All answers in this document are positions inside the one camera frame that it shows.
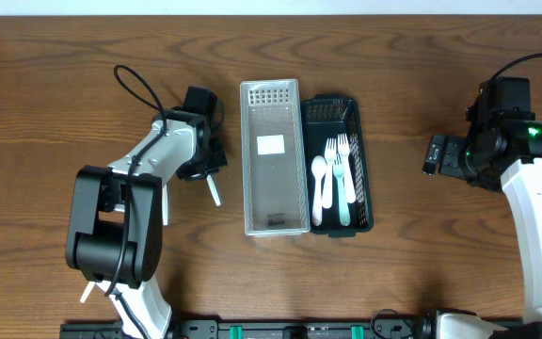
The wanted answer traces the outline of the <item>white plastic spoon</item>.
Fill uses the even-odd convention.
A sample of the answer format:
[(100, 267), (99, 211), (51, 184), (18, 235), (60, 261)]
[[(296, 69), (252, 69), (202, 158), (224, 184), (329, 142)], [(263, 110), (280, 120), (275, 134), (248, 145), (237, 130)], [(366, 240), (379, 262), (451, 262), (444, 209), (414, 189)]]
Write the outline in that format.
[(85, 303), (86, 300), (88, 299), (88, 296), (90, 295), (90, 293), (92, 292), (93, 288), (95, 287), (96, 285), (96, 282), (88, 282), (86, 288), (84, 289), (83, 291), (83, 294), (81, 296), (81, 298), (79, 299), (79, 301), (81, 303)]
[(168, 188), (164, 185), (162, 188), (162, 221), (163, 226), (168, 226), (169, 211), (168, 211)]
[(312, 202), (312, 223), (319, 226), (323, 220), (322, 212), (322, 181), (326, 174), (327, 162), (321, 155), (317, 155), (311, 162), (311, 173), (314, 178), (314, 192)]
[(210, 189), (211, 195), (212, 195), (212, 197), (214, 199), (215, 205), (220, 206), (221, 205), (221, 200), (220, 200), (218, 189), (216, 187), (215, 180), (214, 180), (213, 176), (208, 175), (206, 177), (206, 181), (207, 181), (208, 187)]

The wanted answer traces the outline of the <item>clear plastic basket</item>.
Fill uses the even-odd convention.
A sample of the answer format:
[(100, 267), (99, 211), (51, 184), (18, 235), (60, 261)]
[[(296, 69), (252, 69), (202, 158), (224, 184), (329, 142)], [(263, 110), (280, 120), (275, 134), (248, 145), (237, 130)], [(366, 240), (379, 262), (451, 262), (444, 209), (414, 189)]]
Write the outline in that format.
[(310, 230), (298, 82), (240, 85), (245, 234), (255, 237)]

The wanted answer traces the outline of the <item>white plastic fork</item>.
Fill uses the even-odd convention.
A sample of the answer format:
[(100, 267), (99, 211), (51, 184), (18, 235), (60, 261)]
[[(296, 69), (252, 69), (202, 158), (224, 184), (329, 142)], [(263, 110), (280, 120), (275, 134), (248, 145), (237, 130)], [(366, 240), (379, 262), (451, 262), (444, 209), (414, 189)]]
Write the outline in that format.
[(354, 188), (353, 177), (350, 169), (349, 155), (350, 146), (346, 133), (338, 135), (338, 153), (343, 161), (344, 166), (344, 189), (345, 196), (348, 203), (354, 203), (356, 201), (356, 193)]
[(335, 137), (330, 137), (327, 140), (324, 150), (324, 158), (326, 160), (327, 167), (322, 191), (322, 207), (329, 209), (332, 206), (333, 201), (333, 164), (337, 158), (337, 139)]
[(343, 227), (346, 227), (350, 225), (351, 218), (344, 187), (344, 166), (339, 155), (334, 160), (333, 175), (337, 183), (339, 221)]

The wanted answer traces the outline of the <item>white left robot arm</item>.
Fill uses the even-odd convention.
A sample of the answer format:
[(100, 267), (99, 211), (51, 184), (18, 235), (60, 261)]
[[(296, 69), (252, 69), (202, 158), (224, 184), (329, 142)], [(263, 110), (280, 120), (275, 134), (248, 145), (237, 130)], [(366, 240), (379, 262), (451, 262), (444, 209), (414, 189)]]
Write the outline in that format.
[(169, 219), (167, 183), (208, 178), (214, 146), (202, 116), (166, 113), (123, 158), (76, 175), (65, 259), (111, 299), (122, 335), (169, 333), (172, 309), (155, 278)]

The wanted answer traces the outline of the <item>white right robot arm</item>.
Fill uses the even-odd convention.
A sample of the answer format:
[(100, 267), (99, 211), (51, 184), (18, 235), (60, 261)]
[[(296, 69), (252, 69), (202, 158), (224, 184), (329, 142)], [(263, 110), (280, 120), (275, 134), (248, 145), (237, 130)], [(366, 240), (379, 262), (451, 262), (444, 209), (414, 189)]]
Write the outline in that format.
[(437, 338), (542, 338), (542, 130), (518, 137), (431, 138), (422, 171), (440, 173), (505, 195), (515, 221), (522, 263), (524, 307), (520, 325), (505, 326), (477, 315), (438, 316)]

